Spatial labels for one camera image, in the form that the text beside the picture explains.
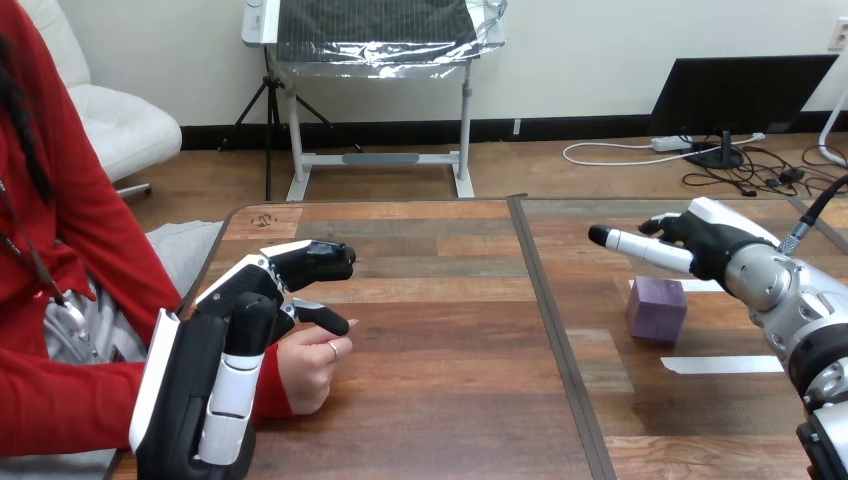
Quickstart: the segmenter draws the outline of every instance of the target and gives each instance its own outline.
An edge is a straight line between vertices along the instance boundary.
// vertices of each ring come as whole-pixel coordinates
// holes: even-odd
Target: black tripod leg
[[[268,123],[265,125],[265,201],[271,201],[271,148],[274,141],[274,97],[273,88],[268,89]]]
[[[245,107],[244,111],[241,112],[239,119],[236,120],[236,124],[235,124],[235,128],[233,129],[233,133],[235,133],[235,130],[238,130],[238,127],[241,126],[241,122],[244,121],[244,117],[246,117],[247,113],[250,111],[250,109],[253,108],[253,105],[256,103],[256,100],[259,99],[259,96],[262,95],[262,92],[265,90],[265,87],[267,87],[267,86],[268,86],[268,84],[263,80],[262,85],[259,86],[259,90],[256,91],[256,93],[253,95],[253,98],[250,99],[250,103],[248,103],[247,107]],[[227,146],[227,142],[228,142],[227,137],[224,137],[224,139],[221,141],[221,146],[218,147],[219,152],[224,150],[224,148]]]
[[[300,97],[299,97],[299,96],[297,96],[297,95],[295,95],[295,98],[297,99],[297,103],[299,103],[299,104],[303,105],[303,108],[305,108],[305,109],[309,110],[309,113],[311,113],[312,115],[315,115],[315,117],[316,117],[318,120],[321,120],[321,123],[323,123],[324,125],[326,125],[326,126],[327,126],[327,128],[329,128],[329,129],[333,132],[333,134],[338,134],[338,135],[339,135],[339,136],[341,136],[341,137],[342,137],[342,138],[343,138],[346,142],[352,143],[352,144],[353,144],[353,148],[354,148],[354,149],[355,149],[358,153],[362,153],[362,147],[360,147],[360,146],[359,146],[359,144],[358,144],[358,143],[356,143],[356,141],[355,141],[355,140],[353,140],[353,139],[350,137],[350,135],[348,135],[347,133],[345,133],[345,132],[344,132],[344,130],[336,130],[336,126],[335,126],[335,125],[333,125],[333,124],[332,124],[329,120],[327,120],[327,118],[326,118],[324,115],[321,115],[321,113],[320,113],[320,112],[318,112],[318,110],[315,110],[315,109],[312,107],[312,105],[310,105],[310,104],[306,103],[306,100],[304,100],[304,99],[300,98]]]
[[[274,95],[272,95],[272,97],[273,97],[272,100],[274,101],[274,127],[278,128],[278,129],[280,129],[280,131],[282,131],[283,125],[280,122],[280,103],[277,100],[277,87],[278,86],[279,86],[279,84],[276,84],[275,87],[272,89],[273,92],[274,92]]]

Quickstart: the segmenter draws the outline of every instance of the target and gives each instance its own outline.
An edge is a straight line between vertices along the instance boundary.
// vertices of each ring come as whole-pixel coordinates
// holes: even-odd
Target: white stand
[[[468,146],[471,133],[471,117],[468,107],[471,102],[471,61],[465,66],[465,81],[462,83],[462,116],[460,117],[459,151],[449,154],[417,153],[348,153],[344,155],[315,155],[303,153],[300,143],[300,123],[297,118],[297,91],[294,83],[286,86],[286,110],[288,110],[291,134],[294,178],[292,178],[287,201],[300,201],[306,195],[309,174],[313,166],[324,165],[450,165],[456,183],[456,196],[473,198],[474,187],[468,171]]]
[[[118,195],[120,195],[121,198],[127,198],[131,195],[135,195],[137,193],[142,192],[149,194],[151,190],[153,190],[153,187],[151,187],[149,183],[144,183],[141,185],[135,185],[133,187],[122,188],[118,190]]]

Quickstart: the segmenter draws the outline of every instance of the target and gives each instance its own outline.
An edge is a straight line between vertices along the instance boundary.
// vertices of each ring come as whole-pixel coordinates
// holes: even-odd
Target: black baseboard
[[[802,112],[792,127],[783,133],[820,132],[830,112]],[[473,120],[471,142],[538,142],[644,136],[650,115],[612,115],[603,117],[525,118],[518,135],[513,135],[512,119]],[[833,131],[848,130],[848,118],[842,115]],[[215,150],[224,138],[232,150],[265,148],[265,125],[245,124],[182,127],[183,150]],[[330,129],[320,123],[300,125],[305,150],[359,145],[446,145],[459,143],[459,120],[430,122],[339,123]],[[274,135],[275,149],[288,149],[288,128]]]

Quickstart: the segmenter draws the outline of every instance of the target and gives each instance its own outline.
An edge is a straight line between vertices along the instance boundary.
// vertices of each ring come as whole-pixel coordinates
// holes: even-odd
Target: purple foam block
[[[630,335],[676,342],[686,317],[686,295],[676,280],[636,277],[627,302]]]

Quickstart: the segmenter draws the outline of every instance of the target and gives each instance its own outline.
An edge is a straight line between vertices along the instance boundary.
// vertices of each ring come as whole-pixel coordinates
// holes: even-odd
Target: silver robotic arm
[[[808,421],[796,433],[812,463],[811,478],[848,479],[848,287],[789,256],[815,217],[808,212],[778,244],[736,211],[698,198],[682,214],[659,215],[639,227],[647,235],[662,232],[659,238],[603,225],[593,226],[589,238],[716,280],[742,301],[803,401]]]

